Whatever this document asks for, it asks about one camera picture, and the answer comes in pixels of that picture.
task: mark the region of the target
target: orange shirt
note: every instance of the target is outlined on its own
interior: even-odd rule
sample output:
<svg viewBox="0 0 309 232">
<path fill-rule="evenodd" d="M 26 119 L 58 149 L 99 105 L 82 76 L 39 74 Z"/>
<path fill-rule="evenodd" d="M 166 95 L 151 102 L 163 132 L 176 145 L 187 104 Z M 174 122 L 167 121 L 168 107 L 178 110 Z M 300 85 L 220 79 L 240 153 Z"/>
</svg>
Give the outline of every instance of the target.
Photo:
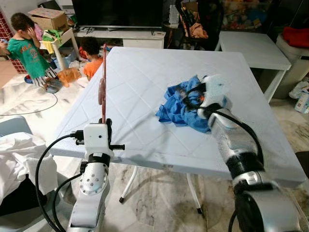
<svg viewBox="0 0 309 232">
<path fill-rule="evenodd" d="M 91 80 L 91 78 L 96 73 L 96 71 L 98 70 L 102 62 L 103 62 L 103 57 L 100 57 L 99 59 L 96 59 L 95 61 L 92 61 L 85 65 L 84 73 L 85 75 L 87 75 L 88 80 Z"/>
</svg>

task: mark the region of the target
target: green t-shirt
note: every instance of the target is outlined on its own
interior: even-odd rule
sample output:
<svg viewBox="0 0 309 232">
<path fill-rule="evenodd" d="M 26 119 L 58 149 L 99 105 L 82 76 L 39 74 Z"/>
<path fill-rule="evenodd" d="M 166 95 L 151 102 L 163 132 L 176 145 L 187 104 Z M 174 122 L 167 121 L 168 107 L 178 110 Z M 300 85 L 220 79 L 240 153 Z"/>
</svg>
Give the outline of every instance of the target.
<svg viewBox="0 0 309 232">
<path fill-rule="evenodd" d="M 9 57 L 11 59 L 19 59 L 31 78 L 46 75 L 45 71 L 49 64 L 40 55 L 33 40 L 15 40 L 11 38 L 7 49 L 11 53 Z"/>
</svg>

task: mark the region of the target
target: red object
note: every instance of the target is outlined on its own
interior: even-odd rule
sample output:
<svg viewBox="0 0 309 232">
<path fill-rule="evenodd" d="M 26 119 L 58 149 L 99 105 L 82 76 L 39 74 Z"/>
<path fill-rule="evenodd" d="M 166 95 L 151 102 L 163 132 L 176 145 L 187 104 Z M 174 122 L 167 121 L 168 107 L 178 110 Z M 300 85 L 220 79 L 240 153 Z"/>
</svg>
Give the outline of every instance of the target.
<svg viewBox="0 0 309 232">
<path fill-rule="evenodd" d="M 309 28 L 294 29 L 291 27 L 285 27 L 283 29 L 283 37 L 290 46 L 309 47 Z"/>
<path fill-rule="evenodd" d="M 82 47 L 79 47 L 78 52 L 82 58 L 87 59 L 86 52 L 83 50 Z"/>
<path fill-rule="evenodd" d="M 103 59 L 103 77 L 100 80 L 98 87 L 98 103 L 102 105 L 102 124 L 105 124 L 106 116 L 106 44 L 103 46 L 104 59 Z"/>
</svg>

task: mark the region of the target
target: shorts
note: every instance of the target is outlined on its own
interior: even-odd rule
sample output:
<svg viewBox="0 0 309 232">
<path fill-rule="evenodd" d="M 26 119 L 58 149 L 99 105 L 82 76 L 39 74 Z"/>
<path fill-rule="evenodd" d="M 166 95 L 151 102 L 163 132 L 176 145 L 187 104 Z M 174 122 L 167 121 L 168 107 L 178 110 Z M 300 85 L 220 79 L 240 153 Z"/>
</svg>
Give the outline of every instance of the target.
<svg viewBox="0 0 309 232">
<path fill-rule="evenodd" d="M 30 77 L 30 78 L 32 80 L 32 83 L 35 84 L 35 86 L 44 87 L 44 85 L 46 84 L 46 79 L 47 78 L 58 79 L 58 76 L 54 72 L 54 70 L 51 67 L 49 67 L 45 71 L 45 76 L 40 76 L 38 78 L 32 78 L 32 77 Z"/>
</svg>

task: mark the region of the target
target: black cable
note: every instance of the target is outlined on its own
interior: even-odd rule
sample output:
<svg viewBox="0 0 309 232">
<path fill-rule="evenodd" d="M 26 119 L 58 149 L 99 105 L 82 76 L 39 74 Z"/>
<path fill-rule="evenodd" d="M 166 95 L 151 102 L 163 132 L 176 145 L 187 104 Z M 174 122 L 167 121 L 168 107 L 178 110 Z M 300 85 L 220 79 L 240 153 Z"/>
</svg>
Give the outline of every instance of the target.
<svg viewBox="0 0 309 232">
<path fill-rule="evenodd" d="M 59 229 L 55 224 L 54 222 L 49 218 L 47 212 L 45 211 L 43 205 L 42 205 L 42 202 L 41 202 L 41 199 L 39 197 L 39 170 L 40 170 L 40 165 L 42 163 L 42 160 L 44 158 L 44 156 L 47 154 L 47 152 L 49 151 L 49 149 L 55 145 L 56 143 L 58 143 L 60 140 L 62 139 L 65 139 L 65 138 L 70 138 L 70 137 L 73 137 L 72 134 L 68 134 L 68 135 L 65 135 L 65 136 L 62 136 L 58 139 L 56 139 L 55 141 L 53 141 L 46 149 L 45 151 L 43 152 L 43 154 L 41 155 L 39 161 L 38 161 L 38 164 L 37 164 L 37 168 L 35 170 L 35 192 L 36 192 L 36 195 L 37 195 L 37 200 L 38 200 L 38 203 L 39 203 L 39 207 L 40 207 L 40 210 L 41 212 L 43 213 L 43 216 L 44 218 L 46 219 L 46 221 L 48 222 L 48 224 L 56 231 L 56 232 L 65 232 L 61 229 Z"/>
<path fill-rule="evenodd" d="M 220 111 L 215 111 L 216 114 L 221 115 L 229 120 L 231 120 L 232 122 L 236 123 L 237 125 L 239 125 L 241 128 L 243 128 L 245 131 L 248 132 L 248 134 L 253 138 L 254 142 L 256 143 L 257 146 L 257 157 L 259 158 L 260 162 L 264 165 L 264 158 L 263 158 L 263 151 L 262 151 L 262 147 L 259 143 L 259 140 L 255 134 L 255 132 L 252 130 L 252 128 L 250 126 L 248 126 L 246 123 L 243 122 L 239 122 L 238 120 L 234 119 L 233 117 L 226 115 Z"/>
<path fill-rule="evenodd" d="M 53 205 L 52 205 L 53 217 L 54 217 L 54 220 L 55 220 L 56 225 L 57 225 L 57 226 L 59 227 L 59 229 L 62 230 L 62 231 L 65 231 L 65 229 L 62 227 L 62 225 L 61 225 L 61 223 L 60 223 L 60 221 L 59 221 L 59 219 L 58 219 L 58 217 L 57 217 L 57 213 L 56 213 L 56 199 L 57 199 L 57 195 L 58 195 L 60 189 L 61 189 L 63 186 L 65 186 L 68 182 L 70 182 L 70 181 L 72 181 L 72 180 L 78 178 L 78 177 L 81 176 L 81 175 L 82 175 L 82 173 L 79 173 L 79 174 L 77 174 L 77 175 L 71 177 L 70 179 L 65 180 L 61 185 L 59 185 L 59 187 L 58 187 L 58 188 L 56 189 L 56 191 L 55 191 L 55 196 L 54 196 Z"/>
<path fill-rule="evenodd" d="M 232 216 L 231 216 L 231 219 L 230 219 L 230 222 L 228 224 L 228 232 L 232 232 L 233 230 L 233 224 L 234 224 L 234 220 L 237 216 L 237 213 L 236 213 L 236 210 L 234 210 Z"/>
<path fill-rule="evenodd" d="M 55 94 L 53 94 L 53 96 L 56 98 L 56 102 L 55 102 L 52 106 L 50 106 L 50 107 L 48 107 L 48 108 L 46 108 L 46 109 L 38 110 L 38 111 L 34 111 L 34 112 L 29 112 L 29 113 L 10 114 L 10 115 L 0 115 L 0 116 L 29 115 L 29 114 L 34 114 L 34 113 L 42 112 L 42 111 L 44 111 L 44 110 L 48 110 L 48 109 L 54 107 L 54 106 L 58 103 L 58 98 L 57 98 L 57 96 L 56 96 Z"/>
</svg>

